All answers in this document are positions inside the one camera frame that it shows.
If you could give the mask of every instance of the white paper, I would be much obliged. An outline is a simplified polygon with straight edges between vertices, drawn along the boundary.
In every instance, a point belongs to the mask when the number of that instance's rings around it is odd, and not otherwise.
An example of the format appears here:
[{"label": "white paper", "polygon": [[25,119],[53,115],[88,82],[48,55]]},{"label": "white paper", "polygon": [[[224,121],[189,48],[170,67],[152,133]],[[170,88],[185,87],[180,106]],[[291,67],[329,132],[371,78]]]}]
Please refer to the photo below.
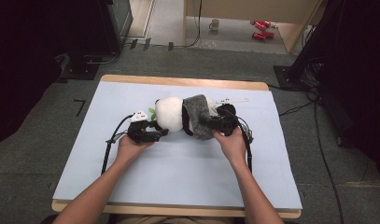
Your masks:
[{"label": "white paper", "polygon": [[[253,175],[276,209],[302,209],[283,132],[269,91],[128,84],[101,81],[65,165],[53,199],[73,200],[99,177],[106,140],[120,121],[137,110],[148,112],[168,96],[204,94],[215,101],[248,99],[234,104],[255,138]],[[121,131],[129,127],[126,121]],[[116,157],[112,146],[108,165]],[[121,178],[110,197],[117,203],[243,207],[236,177],[215,139],[201,141],[183,131],[169,133],[149,147]]]}]

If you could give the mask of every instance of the hand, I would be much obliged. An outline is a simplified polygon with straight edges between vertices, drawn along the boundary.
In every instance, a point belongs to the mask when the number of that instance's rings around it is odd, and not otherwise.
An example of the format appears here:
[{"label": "hand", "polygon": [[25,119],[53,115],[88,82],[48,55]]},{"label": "hand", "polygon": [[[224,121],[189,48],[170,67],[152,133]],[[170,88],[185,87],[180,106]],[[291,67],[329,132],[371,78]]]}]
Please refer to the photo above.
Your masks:
[{"label": "hand", "polygon": [[147,147],[154,143],[136,144],[127,134],[123,135],[118,145],[117,158],[114,163],[123,164],[132,163]]},{"label": "hand", "polygon": [[236,127],[230,136],[224,136],[216,130],[213,131],[213,136],[221,144],[222,152],[231,165],[238,162],[246,163],[246,145],[239,127]]}]

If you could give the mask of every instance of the gray fabric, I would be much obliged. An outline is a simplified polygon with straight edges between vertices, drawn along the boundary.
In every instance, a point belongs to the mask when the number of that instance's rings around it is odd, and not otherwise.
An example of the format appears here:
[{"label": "gray fabric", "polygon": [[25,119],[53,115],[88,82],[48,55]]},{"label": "gray fabric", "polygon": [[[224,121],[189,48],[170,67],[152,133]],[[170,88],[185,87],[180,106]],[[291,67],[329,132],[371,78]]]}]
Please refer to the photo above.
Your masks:
[{"label": "gray fabric", "polygon": [[200,119],[210,118],[206,97],[204,95],[196,95],[184,99],[183,106],[186,107],[189,113],[193,136],[201,140],[213,138],[212,130],[199,122]]}]

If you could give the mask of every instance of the black tape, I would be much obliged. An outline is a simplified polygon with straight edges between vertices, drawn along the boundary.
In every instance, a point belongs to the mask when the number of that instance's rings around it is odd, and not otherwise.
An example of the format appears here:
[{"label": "black tape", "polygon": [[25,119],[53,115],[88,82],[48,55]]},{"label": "black tape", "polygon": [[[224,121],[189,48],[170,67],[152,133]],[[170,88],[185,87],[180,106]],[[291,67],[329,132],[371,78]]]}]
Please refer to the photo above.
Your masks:
[{"label": "black tape", "polygon": [[134,41],[132,41],[131,49],[136,48],[136,45],[137,45],[137,39],[135,39]]},{"label": "black tape", "polygon": [[143,50],[147,50],[149,47],[149,42],[151,42],[151,38],[146,39],[146,44],[144,44]]},{"label": "black tape", "polygon": [[172,51],[173,50],[173,42],[169,42],[169,49],[168,51]]}]

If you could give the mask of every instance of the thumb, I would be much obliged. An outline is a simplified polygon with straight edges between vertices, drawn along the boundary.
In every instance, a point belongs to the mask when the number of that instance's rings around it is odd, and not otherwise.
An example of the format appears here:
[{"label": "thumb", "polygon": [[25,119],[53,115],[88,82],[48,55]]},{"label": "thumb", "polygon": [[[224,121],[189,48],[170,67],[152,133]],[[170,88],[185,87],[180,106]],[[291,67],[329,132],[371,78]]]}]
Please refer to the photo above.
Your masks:
[{"label": "thumb", "polygon": [[221,133],[219,133],[218,131],[216,130],[213,130],[212,131],[212,134],[213,136],[220,142],[222,140],[222,138],[224,137]]}]

